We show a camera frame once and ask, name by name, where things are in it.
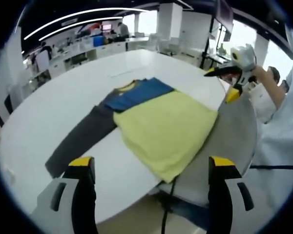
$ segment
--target office desk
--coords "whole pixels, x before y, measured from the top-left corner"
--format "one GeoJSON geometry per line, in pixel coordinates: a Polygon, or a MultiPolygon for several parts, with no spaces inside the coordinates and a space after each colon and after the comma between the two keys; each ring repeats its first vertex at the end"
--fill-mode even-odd
{"type": "Polygon", "coordinates": [[[146,45],[148,41],[148,37],[144,38],[127,38],[126,43],[128,44],[128,51],[135,50],[138,45],[146,45]]]}
{"type": "Polygon", "coordinates": [[[142,42],[142,41],[148,41],[148,37],[143,38],[127,38],[126,42],[132,43],[132,42],[142,42]]]}
{"type": "MultiPolygon", "coordinates": [[[[114,88],[157,77],[212,109],[229,85],[183,61],[135,50],[88,62],[49,81],[30,95],[1,130],[1,165],[11,170],[11,194],[31,213],[52,180],[44,164],[76,124],[114,88]]],[[[123,143],[115,129],[83,156],[95,157],[97,223],[118,214],[157,186],[157,178],[123,143]]]]}
{"type": "Polygon", "coordinates": [[[223,64],[225,62],[230,61],[227,58],[224,58],[220,55],[215,55],[215,54],[207,54],[206,58],[211,60],[210,68],[213,66],[214,62],[219,63],[219,64],[223,64]]]}

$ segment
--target ceiling light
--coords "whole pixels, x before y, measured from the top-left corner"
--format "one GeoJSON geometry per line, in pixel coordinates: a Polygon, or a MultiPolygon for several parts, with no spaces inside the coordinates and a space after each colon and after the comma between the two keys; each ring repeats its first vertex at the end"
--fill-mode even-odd
{"type": "Polygon", "coordinates": [[[89,13],[89,12],[96,12],[96,11],[113,11],[113,10],[118,10],[118,11],[140,11],[140,12],[148,12],[148,10],[143,10],[143,9],[136,9],[136,8],[126,8],[126,7],[109,7],[109,8],[99,8],[99,9],[92,9],[92,10],[86,10],[86,11],[80,11],[74,14],[70,14],[67,16],[63,16],[61,18],[55,19],[54,21],[51,21],[49,23],[46,23],[45,25],[41,26],[40,28],[37,28],[35,31],[33,31],[32,33],[28,34],[26,37],[24,37],[24,40],[30,38],[32,35],[34,35],[36,32],[42,30],[43,28],[56,23],[60,20],[72,17],[72,16],[77,16],[77,15],[81,15],[81,14],[85,14],[85,13],[89,13]]]}
{"type": "Polygon", "coordinates": [[[178,2],[180,2],[181,4],[185,5],[186,7],[188,7],[190,10],[194,10],[192,6],[190,6],[189,4],[185,3],[184,1],[181,0],[177,0],[178,2]]]}
{"type": "Polygon", "coordinates": [[[99,18],[99,19],[90,19],[90,20],[86,20],[86,21],[82,21],[82,22],[79,22],[79,23],[75,23],[75,24],[71,24],[69,26],[66,26],[64,28],[60,28],[52,33],[49,33],[48,35],[45,35],[44,37],[40,38],[39,41],[42,41],[43,39],[46,39],[48,38],[49,36],[55,34],[55,33],[58,33],[60,31],[63,31],[67,28],[71,28],[71,27],[74,27],[74,26],[77,26],[77,25],[80,25],[80,24],[83,24],[83,23],[89,23],[89,22],[94,22],[94,21],[103,21],[103,20],[119,20],[119,19],[122,19],[123,17],[107,17],[107,18],[99,18]]]}

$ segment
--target yellow shirt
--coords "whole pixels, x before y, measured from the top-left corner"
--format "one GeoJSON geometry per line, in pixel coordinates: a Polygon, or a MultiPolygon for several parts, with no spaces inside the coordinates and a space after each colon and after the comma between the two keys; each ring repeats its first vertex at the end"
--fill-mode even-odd
{"type": "Polygon", "coordinates": [[[127,147],[167,183],[191,162],[216,118],[216,111],[178,91],[114,113],[127,147]]]}

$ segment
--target wire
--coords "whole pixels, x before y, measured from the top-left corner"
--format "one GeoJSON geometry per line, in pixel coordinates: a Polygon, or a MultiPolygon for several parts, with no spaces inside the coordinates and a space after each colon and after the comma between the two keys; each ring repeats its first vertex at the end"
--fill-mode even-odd
{"type": "Polygon", "coordinates": [[[171,203],[171,198],[172,198],[172,195],[173,195],[174,190],[175,190],[177,177],[178,176],[176,176],[174,178],[174,180],[172,181],[172,187],[171,187],[171,190],[170,190],[167,202],[166,202],[165,211],[164,211],[164,215],[163,215],[163,219],[162,219],[162,231],[161,231],[161,234],[165,234],[166,221],[167,221],[167,216],[168,216],[168,204],[171,203]]]}
{"type": "Polygon", "coordinates": [[[264,169],[264,170],[284,169],[284,170],[293,170],[293,165],[278,165],[278,166],[252,165],[252,166],[250,166],[250,169],[264,169]]]}

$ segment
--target computer monitor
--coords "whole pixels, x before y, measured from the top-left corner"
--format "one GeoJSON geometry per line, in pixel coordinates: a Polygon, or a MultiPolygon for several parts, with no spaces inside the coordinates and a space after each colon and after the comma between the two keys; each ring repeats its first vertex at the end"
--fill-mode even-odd
{"type": "Polygon", "coordinates": [[[226,29],[227,32],[232,33],[233,28],[233,10],[225,0],[217,0],[216,2],[216,15],[215,18],[226,29]]]}
{"type": "Polygon", "coordinates": [[[112,24],[104,24],[104,25],[102,25],[102,29],[103,29],[103,31],[111,30],[112,24]]]}

